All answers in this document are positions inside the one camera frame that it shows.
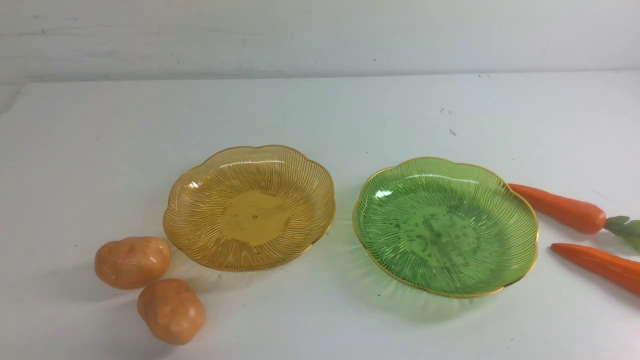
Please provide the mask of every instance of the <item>carrot leaves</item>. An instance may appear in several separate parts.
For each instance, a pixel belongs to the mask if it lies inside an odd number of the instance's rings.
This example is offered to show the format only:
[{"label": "carrot leaves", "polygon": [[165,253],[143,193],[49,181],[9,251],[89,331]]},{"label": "carrot leaves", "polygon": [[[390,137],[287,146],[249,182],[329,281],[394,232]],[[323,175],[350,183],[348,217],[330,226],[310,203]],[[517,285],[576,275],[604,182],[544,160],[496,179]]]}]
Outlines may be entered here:
[{"label": "carrot leaves", "polygon": [[604,228],[620,236],[640,252],[640,220],[629,221],[629,217],[611,217],[607,219]]}]

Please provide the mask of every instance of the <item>potato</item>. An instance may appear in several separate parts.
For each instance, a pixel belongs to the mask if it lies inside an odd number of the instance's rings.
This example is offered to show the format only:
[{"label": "potato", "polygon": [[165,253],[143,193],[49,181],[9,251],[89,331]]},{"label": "potato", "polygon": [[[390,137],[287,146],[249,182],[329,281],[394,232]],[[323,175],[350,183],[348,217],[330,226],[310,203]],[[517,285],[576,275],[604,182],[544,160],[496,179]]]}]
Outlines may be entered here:
[{"label": "potato", "polygon": [[173,345],[191,341],[207,319],[196,293],[180,279],[149,284],[138,296],[138,314],[155,337]]},{"label": "potato", "polygon": [[158,279],[171,263],[171,249],[162,239],[131,237],[104,244],[95,254],[98,278],[114,288],[141,288]]}]

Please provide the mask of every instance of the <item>dish center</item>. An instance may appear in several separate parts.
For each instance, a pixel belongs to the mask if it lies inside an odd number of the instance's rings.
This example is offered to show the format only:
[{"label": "dish center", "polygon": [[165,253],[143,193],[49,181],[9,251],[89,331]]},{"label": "dish center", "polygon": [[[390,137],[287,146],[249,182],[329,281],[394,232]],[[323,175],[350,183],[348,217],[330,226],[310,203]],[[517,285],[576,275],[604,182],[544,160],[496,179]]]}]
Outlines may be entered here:
[{"label": "dish center", "polygon": [[443,208],[424,208],[400,224],[403,243],[433,266],[464,263],[477,249],[472,224]]},{"label": "dish center", "polygon": [[229,202],[220,217],[220,229],[227,238],[256,246],[280,235],[289,215],[279,196],[248,192]]}]

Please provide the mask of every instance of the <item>toy carrot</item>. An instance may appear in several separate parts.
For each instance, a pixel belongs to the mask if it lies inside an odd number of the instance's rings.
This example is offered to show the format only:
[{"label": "toy carrot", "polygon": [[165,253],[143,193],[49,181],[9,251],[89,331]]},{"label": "toy carrot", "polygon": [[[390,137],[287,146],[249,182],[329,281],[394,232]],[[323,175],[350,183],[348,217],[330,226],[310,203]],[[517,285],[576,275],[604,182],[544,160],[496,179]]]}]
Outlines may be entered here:
[{"label": "toy carrot", "polygon": [[585,234],[602,229],[622,237],[640,252],[640,220],[629,217],[607,218],[605,212],[589,202],[573,200],[530,186],[509,184],[535,210]]},{"label": "toy carrot", "polygon": [[572,263],[640,295],[640,263],[593,247],[555,243],[551,250]]}]

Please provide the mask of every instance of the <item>flower-shaped plate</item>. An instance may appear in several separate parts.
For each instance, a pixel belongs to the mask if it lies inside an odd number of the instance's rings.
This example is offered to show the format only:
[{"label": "flower-shaped plate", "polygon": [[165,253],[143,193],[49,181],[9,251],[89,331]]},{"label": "flower-shaped plate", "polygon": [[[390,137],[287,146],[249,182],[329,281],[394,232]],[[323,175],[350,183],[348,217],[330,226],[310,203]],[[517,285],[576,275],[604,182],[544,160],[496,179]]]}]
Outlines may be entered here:
[{"label": "flower-shaped plate", "polygon": [[184,173],[164,212],[167,238],[197,263],[262,270],[302,255],[335,216],[333,180],[290,147],[233,147]]},{"label": "flower-shaped plate", "polygon": [[386,273],[449,297],[499,291],[521,279],[538,254],[538,221],[523,198],[485,168],[440,158],[371,176],[353,227]]}]

